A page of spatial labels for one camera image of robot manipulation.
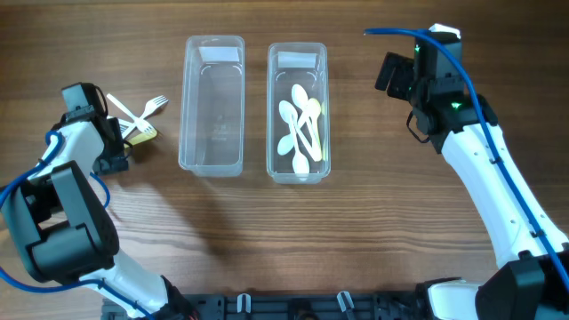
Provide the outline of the white spoon long thin handle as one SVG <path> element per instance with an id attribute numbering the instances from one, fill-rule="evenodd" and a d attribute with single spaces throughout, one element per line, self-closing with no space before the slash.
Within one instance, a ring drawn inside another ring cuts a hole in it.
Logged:
<path id="1" fill-rule="evenodd" d="M 311 141 L 308 141 L 301 127 L 298 125 L 298 112 L 292 103 L 287 100 L 281 100 L 279 102 L 279 113 L 282 119 L 289 125 L 289 129 L 293 133 L 293 137 L 300 139 L 301 143 L 315 162 L 320 162 L 323 159 L 322 149 L 320 141 L 314 133 L 313 125 L 308 124 L 309 135 L 311 138 Z"/>

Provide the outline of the cream spoon lowest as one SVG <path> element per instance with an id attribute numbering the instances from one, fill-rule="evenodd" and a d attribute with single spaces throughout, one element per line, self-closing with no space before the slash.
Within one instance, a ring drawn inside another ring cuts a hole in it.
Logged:
<path id="1" fill-rule="evenodd" d="M 293 115 L 293 126 L 294 126 L 294 128 L 297 132 L 297 135 L 299 136 L 300 141 L 302 142 L 303 146 L 310 153 L 312 151 L 312 145 L 307 140 L 304 133 L 301 131 L 301 128 L 297 125 L 297 123 L 296 123 L 297 119 L 298 119 L 298 116 Z M 287 135 L 283 136 L 279 140 L 279 142 L 277 144 L 277 153 L 280 156 L 284 156 L 284 155 L 288 154 L 292 149 L 293 149 L 293 136 L 290 133 L 288 133 Z"/>

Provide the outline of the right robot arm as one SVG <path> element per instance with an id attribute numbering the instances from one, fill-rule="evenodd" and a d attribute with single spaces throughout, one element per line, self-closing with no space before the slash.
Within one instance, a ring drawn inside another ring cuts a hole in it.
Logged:
<path id="1" fill-rule="evenodd" d="M 418 284 L 419 319 L 565 319 L 568 238 L 541 208 L 510 155 L 498 118 L 461 63 L 461 34 L 436 24 L 410 30 L 414 55 L 385 56 L 376 88 L 407 101 L 407 128 L 454 169 L 491 239 L 496 273 Z"/>

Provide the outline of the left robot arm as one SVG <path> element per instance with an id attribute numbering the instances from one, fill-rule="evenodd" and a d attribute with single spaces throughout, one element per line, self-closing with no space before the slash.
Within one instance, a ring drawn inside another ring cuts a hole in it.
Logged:
<path id="1" fill-rule="evenodd" d="M 101 88 L 76 83 L 61 91 L 67 110 L 45 136 L 36 165 L 1 191 L 1 213 L 21 262 L 36 285 L 1 274 L 34 293 L 93 290 L 132 319 L 198 319 L 196 307 L 164 276 L 121 250 L 115 225 L 89 183 L 128 167 L 119 123 Z"/>

